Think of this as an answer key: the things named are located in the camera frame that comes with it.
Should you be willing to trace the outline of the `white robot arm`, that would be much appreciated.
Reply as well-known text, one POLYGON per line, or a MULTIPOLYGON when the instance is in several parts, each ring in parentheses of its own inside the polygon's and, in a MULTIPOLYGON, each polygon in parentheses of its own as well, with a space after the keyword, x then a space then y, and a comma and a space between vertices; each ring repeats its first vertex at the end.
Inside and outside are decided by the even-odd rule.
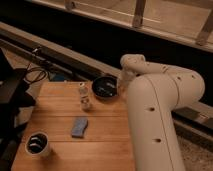
POLYGON ((142 54, 125 54, 120 64, 136 171, 186 171, 171 111, 199 101, 204 79, 191 69, 148 62, 142 54))

